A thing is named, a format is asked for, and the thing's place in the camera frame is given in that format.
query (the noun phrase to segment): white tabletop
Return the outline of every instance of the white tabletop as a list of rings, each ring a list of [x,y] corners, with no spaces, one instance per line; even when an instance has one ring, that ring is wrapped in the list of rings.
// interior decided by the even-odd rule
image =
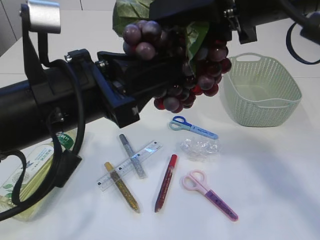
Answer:
[[[61,11],[61,19],[62,33],[49,37],[50,59],[82,48],[88,49],[93,59],[97,51],[122,52],[122,40],[112,31],[111,12]],[[67,185],[55,191],[54,202],[34,221],[0,222],[1,239],[320,239],[320,69],[300,64],[289,55],[285,35],[291,23],[283,20],[260,26],[259,42],[240,46],[235,39],[228,45],[230,56],[254,52],[274,57],[295,78],[303,98],[283,125],[243,127],[228,116],[223,91],[212,98],[198,97],[194,107],[181,115],[217,133],[222,144],[216,161],[200,163],[187,160],[179,149],[179,143],[192,133],[170,130],[167,124],[173,115],[156,110],[152,102],[141,112],[139,122],[123,129],[99,119],[87,125],[80,152],[83,161]],[[310,61],[319,58],[319,47],[298,34],[294,43]],[[0,85],[25,78],[20,40],[0,58]],[[116,190],[102,193],[95,185],[106,172],[106,161],[116,165],[126,159],[118,138],[121,133],[135,150],[151,140],[163,143],[162,151],[145,165],[147,179],[139,180],[134,174],[124,178],[139,202],[140,214],[133,212]],[[34,147],[23,152],[28,155]],[[163,209],[154,213],[172,154],[180,156],[176,172]],[[0,164],[0,184],[17,165],[18,160]],[[207,173],[208,185],[234,209],[238,222],[228,220],[199,193],[181,187],[181,177],[194,169]]]

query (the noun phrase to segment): white wall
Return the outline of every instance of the white wall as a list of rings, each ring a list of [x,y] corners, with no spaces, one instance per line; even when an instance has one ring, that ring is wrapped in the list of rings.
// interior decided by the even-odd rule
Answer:
[[[116,0],[46,0],[61,10],[112,11]],[[19,9],[26,0],[0,0],[0,56],[22,36]]]
[[[16,40],[6,12],[0,2],[0,56],[4,54]]]
[[[17,39],[21,38],[21,18],[19,16],[19,9],[21,4],[26,3],[25,0],[1,0],[6,11],[6,14],[11,23],[13,32]],[[60,3],[61,10],[81,10],[80,0],[55,0]]]

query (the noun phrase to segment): plastic basket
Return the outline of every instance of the plastic basket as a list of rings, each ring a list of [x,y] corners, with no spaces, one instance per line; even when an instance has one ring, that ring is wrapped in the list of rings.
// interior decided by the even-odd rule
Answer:
[[[244,56],[259,60],[241,61]],[[234,120],[247,127],[283,124],[302,98],[286,68],[276,59],[256,53],[244,53],[230,60],[232,69],[223,76],[223,88]]]

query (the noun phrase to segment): gold glitter pen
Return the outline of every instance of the gold glitter pen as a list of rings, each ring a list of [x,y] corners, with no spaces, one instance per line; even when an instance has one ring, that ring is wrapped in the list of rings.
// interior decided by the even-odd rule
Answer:
[[[114,167],[111,165],[110,162],[106,162],[104,164],[106,170],[110,173],[110,177],[114,181],[117,188],[120,190],[121,194],[124,196],[126,202],[129,204],[129,206],[136,211],[137,213],[140,213],[139,205],[137,201],[135,200],[134,196],[132,196],[131,192],[125,185],[124,181],[120,178],[117,171],[114,169]]]

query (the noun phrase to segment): grape bunch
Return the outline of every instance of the grape bunch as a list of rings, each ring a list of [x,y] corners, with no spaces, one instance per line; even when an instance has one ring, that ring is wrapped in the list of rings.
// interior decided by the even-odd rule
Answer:
[[[222,74],[231,69],[229,50],[224,40],[207,37],[194,56],[195,73],[186,57],[186,37],[183,29],[161,27],[155,21],[140,20],[123,31],[123,50],[129,56],[149,61],[155,56],[180,56],[183,80],[161,89],[154,96],[154,106],[174,114],[193,106],[197,96],[213,97],[219,91]]]

